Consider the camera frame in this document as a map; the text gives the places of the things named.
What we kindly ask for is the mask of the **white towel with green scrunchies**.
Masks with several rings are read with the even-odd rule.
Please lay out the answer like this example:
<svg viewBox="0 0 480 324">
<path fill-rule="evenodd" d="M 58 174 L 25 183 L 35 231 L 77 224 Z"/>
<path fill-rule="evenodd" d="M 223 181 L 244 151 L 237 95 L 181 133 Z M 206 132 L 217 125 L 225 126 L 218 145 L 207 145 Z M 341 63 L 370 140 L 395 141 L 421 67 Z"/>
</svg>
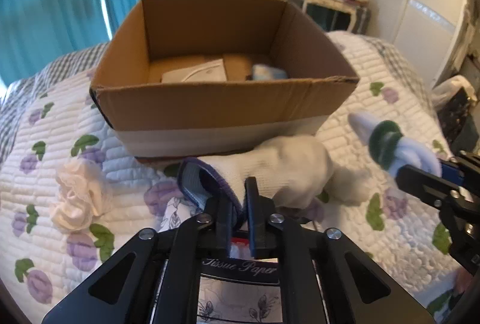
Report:
<svg viewBox="0 0 480 324">
<path fill-rule="evenodd" d="M 405 136 L 396 122 L 380 121 L 366 111 L 350 113 L 347 120 L 360 142 L 368 148 L 372 160 L 393 178 L 405 166 L 436 177 L 442 175 L 439 158 L 424 144 Z"/>
</svg>

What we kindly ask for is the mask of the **floral tissue paper pack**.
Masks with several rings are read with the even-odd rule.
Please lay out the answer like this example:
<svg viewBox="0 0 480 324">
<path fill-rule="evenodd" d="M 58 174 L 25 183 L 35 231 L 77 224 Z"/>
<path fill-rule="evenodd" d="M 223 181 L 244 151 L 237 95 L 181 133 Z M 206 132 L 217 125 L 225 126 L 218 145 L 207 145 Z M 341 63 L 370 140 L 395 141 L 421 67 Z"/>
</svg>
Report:
<svg viewBox="0 0 480 324">
<path fill-rule="evenodd" d="M 278 264 L 249 256 L 245 235 L 232 231 L 227 257 L 205 257 L 211 216 L 174 196 L 159 208 L 160 231 L 171 231 L 154 323 L 281 323 Z"/>
</svg>

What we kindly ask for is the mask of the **white knit glove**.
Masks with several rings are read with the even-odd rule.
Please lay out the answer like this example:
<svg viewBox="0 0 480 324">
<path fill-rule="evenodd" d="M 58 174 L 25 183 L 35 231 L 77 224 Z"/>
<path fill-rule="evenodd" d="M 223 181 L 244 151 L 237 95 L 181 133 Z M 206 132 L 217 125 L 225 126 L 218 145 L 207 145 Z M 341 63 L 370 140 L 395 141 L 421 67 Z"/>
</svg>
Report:
<svg viewBox="0 0 480 324">
<path fill-rule="evenodd" d="M 306 209 L 322 192 L 355 205 L 369 197 L 365 173 L 335 161 L 314 136 L 279 136 L 246 153 L 185 158 L 177 185 L 200 208 L 210 198 L 226 197 L 243 214 L 248 177 L 281 208 Z"/>
</svg>

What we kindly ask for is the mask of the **cream lace fabric bundle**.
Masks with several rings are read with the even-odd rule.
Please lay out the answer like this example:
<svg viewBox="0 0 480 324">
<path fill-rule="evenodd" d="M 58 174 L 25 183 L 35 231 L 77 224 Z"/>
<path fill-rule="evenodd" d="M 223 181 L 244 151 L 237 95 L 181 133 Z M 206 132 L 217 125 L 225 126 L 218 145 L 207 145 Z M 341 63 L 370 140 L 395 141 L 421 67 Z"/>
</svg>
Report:
<svg viewBox="0 0 480 324">
<path fill-rule="evenodd" d="M 49 206 L 49 216 L 61 231 L 88 228 L 95 218 L 112 208 L 112 190 L 99 165 L 73 159 L 56 170 L 58 192 Z"/>
</svg>

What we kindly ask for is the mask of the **light blue soft item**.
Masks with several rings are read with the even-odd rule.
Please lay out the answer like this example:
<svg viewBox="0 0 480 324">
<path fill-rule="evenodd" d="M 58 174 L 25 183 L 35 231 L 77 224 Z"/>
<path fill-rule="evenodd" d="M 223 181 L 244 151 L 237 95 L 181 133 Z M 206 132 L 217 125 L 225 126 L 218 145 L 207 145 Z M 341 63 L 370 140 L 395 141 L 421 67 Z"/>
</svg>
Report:
<svg viewBox="0 0 480 324">
<path fill-rule="evenodd" d="M 287 80 L 289 78 L 284 70 L 265 64 L 253 65 L 251 77 L 256 81 Z"/>
</svg>

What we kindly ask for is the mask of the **white paper in box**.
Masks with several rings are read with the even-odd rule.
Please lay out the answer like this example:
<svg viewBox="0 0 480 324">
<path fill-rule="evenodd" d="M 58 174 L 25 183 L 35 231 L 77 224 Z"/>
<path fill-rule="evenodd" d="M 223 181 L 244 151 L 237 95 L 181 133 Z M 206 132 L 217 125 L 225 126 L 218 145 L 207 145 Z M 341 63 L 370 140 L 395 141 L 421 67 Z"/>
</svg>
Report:
<svg viewBox="0 0 480 324">
<path fill-rule="evenodd" d="M 217 83 L 226 81 L 227 75 L 222 59 L 171 70 L 162 74 L 161 77 L 161 83 Z"/>
</svg>

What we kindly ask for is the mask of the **brown cardboard box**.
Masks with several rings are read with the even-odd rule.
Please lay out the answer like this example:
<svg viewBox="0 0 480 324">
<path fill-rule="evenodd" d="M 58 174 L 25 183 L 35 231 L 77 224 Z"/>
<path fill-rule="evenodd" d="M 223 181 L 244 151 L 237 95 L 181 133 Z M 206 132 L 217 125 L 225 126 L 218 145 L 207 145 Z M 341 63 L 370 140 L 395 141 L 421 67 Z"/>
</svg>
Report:
<svg viewBox="0 0 480 324">
<path fill-rule="evenodd" d="M 226 82 L 161 83 L 224 61 Z M 288 79 L 256 81 L 255 64 Z M 135 158 L 186 158 L 313 135 L 359 78 L 333 41 L 284 0 L 140 0 L 97 66 L 89 93 Z"/>
</svg>

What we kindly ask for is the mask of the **white dressing table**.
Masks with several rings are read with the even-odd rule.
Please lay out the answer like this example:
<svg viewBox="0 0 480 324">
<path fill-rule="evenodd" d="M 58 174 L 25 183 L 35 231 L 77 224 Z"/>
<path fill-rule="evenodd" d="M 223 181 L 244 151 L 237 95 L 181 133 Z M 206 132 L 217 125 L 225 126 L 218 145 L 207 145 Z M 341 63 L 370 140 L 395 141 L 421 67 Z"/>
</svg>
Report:
<svg viewBox="0 0 480 324">
<path fill-rule="evenodd" d="M 370 19 L 370 0 L 288 0 L 295 3 L 306 14 L 309 5 L 336 11 L 349 16 L 346 30 L 353 34 L 364 34 Z"/>
</svg>

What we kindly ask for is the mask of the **grey checked bed sheet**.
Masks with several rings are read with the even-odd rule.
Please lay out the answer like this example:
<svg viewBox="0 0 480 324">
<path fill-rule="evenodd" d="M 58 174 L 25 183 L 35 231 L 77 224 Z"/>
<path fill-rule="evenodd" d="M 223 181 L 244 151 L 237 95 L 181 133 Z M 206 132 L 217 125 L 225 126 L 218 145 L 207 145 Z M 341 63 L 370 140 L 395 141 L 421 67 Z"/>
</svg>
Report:
<svg viewBox="0 0 480 324">
<path fill-rule="evenodd" d="M 12 83 L 1 97 L 1 163 L 10 154 L 20 119 L 27 108 L 55 84 L 97 66 L 107 43 L 70 52 L 47 64 L 35 75 Z"/>
</svg>

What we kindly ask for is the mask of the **teal curtain left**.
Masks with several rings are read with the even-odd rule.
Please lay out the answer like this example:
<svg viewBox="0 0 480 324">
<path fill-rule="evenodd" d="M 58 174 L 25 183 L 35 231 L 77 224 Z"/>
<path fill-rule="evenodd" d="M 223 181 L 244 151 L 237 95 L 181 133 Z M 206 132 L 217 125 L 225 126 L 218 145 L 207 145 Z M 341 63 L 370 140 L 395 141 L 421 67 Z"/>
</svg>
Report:
<svg viewBox="0 0 480 324">
<path fill-rule="evenodd" d="M 1 81 L 27 78 L 111 37 L 101 0 L 1 0 Z"/>
</svg>

